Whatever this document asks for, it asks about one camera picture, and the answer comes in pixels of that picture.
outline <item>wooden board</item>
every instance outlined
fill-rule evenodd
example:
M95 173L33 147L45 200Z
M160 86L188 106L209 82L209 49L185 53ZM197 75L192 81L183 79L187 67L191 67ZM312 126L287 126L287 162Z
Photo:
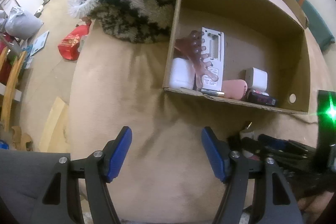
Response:
M38 146L40 152L69 152L66 138L67 123L68 105L60 97L57 97L44 125Z
M9 131L12 101L16 93L15 86L17 83L17 78L19 76L20 70L25 61L26 54L27 52L24 51L20 54L19 58L15 59L14 64L9 74L8 81L7 81L5 95L2 101L2 110L1 110L1 121L3 123L5 131Z
M5 47L0 54L0 69L2 68L3 64L6 61L7 53L8 53L8 47Z

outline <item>red object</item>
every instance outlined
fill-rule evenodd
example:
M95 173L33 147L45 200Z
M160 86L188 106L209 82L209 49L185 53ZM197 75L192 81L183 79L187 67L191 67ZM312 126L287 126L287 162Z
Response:
M62 39L58 44L61 56L67 60L77 60L79 57L78 47L83 35L87 35L90 30L91 20L86 25L76 27L71 33Z
M9 35L7 32L4 32L2 35L3 35L3 37L6 39L7 42L9 42L9 43L13 43L14 40L15 40L15 42L16 42L15 37Z

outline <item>cardboard shelf divider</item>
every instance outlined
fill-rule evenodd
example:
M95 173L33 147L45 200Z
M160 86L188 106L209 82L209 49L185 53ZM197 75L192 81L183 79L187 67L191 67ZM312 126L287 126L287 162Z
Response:
M278 107L169 88L175 40L202 27L224 32L223 79L244 79L244 71L250 67L265 70L268 73L267 92L279 100ZM310 61L304 28L283 0L176 0L163 88L230 104L307 113ZM291 94L296 95L294 103L288 100Z

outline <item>white container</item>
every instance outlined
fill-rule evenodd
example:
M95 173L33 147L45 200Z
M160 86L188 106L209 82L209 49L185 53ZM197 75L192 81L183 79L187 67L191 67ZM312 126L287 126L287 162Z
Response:
M171 65L169 87L172 89L194 87L195 69L188 59L174 58Z
M267 72L257 68L249 68L246 70L245 81L247 88L265 92L267 89Z

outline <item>plastic bag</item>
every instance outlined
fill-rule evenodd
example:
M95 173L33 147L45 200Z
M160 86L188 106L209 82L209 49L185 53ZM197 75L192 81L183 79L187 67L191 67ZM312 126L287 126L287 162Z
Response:
M13 37L26 40L37 33L42 25L42 20L22 7L14 6L9 13L5 29Z
M78 47L82 36L87 35L90 30L91 20L86 25L76 27L71 33L62 39L58 44L58 50L61 56L67 60L77 60L79 57Z
M3 10L0 10L0 25L2 25L7 18L6 12Z

